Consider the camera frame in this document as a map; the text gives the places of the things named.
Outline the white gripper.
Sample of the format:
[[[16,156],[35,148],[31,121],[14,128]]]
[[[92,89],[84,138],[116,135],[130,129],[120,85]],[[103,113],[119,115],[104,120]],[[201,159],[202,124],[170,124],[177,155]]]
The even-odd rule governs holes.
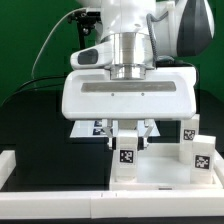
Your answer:
[[[132,68],[131,79],[112,77],[113,51],[108,43],[71,55],[73,71],[65,81],[62,113],[69,120],[102,120],[113,149],[112,120],[138,122],[138,149],[148,147],[156,120],[189,119],[196,113],[193,67]]]

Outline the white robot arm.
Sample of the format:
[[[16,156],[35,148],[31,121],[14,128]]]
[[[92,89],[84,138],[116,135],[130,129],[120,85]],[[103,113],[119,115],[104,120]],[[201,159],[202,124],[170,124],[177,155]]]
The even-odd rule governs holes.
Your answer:
[[[195,68],[175,60],[201,53],[214,36],[207,0],[78,0],[76,17],[96,30],[94,46],[72,54],[62,113],[95,121],[110,146],[138,148],[159,120],[196,113]]]

